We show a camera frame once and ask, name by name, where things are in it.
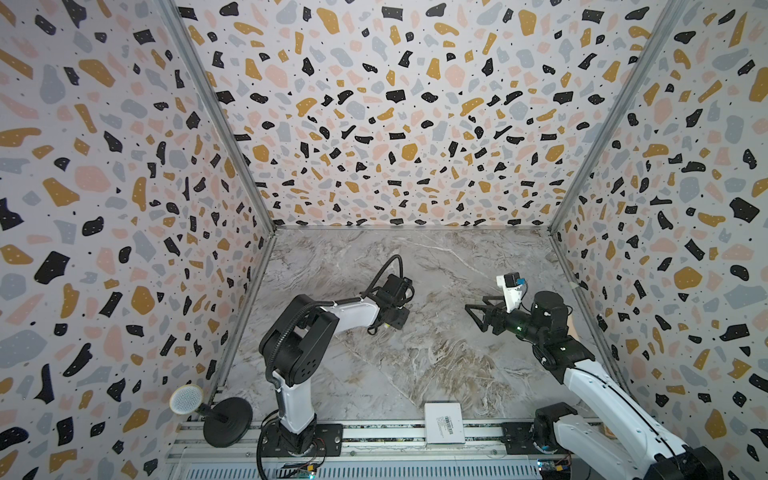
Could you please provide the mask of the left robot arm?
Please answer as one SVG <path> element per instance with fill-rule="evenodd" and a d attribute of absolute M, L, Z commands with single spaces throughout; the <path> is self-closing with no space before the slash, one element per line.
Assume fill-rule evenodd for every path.
<path fill-rule="evenodd" d="M 259 345 L 278 404 L 276 431 L 288 453 L 303 454 L 316 439 L 311 377 L 334 336 L 359 328 L 370 335 L 383 326 L 402 329 L 414 294 L 410 278 L 390 274 L 383 285 L 356 297 L 320 301 L 301 294 L 292 299 Z"/>

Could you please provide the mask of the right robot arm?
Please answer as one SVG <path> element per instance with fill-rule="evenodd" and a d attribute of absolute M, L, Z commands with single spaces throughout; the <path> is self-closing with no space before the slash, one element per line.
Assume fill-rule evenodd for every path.
<path fill-rule="evenodd" d="M 540 365 L 584 402 L 611 431 L 606 436 L 564 402 L 538 409 L 532 436 L 543 452 L 565 450 L 605 479 L 721 479 L 720 460 L 706 447 L 691 447 L 643 410 L 570 335 L 570 308 L 540 291 L 529 308 L 516 292 L 486 296 L 466 312 L 478 328 L 505 332 L 531 345 Z"/>

